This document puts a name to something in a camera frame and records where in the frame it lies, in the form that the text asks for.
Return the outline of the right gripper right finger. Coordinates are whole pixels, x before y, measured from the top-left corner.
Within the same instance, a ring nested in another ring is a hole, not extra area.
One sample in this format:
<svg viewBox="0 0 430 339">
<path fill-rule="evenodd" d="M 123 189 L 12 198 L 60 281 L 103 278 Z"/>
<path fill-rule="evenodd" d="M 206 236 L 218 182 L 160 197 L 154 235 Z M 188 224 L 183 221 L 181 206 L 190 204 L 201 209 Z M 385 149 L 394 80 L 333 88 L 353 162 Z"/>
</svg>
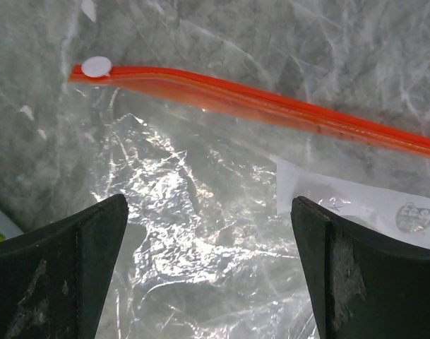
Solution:
<svg viewBox="0 0 430 339">
<path fill-rule="evenodd" d="M 430 249 L 303 196 L 291 219 L 321 338 L 430 338 Z"/>
</svg>

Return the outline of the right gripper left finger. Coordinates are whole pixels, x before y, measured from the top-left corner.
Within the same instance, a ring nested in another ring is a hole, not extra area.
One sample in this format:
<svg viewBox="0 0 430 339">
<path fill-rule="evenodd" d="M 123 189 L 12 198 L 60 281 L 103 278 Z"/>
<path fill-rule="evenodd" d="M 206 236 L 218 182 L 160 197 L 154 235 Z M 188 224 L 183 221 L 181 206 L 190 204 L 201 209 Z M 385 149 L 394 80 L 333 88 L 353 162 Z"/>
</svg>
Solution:
<svg viewBox="0 0 430 339">
<path fill-rule="evenodd" d="M 116 194 L 0 242 L 0 338 L 94 338 L 128 215 Z"/>
</svg>

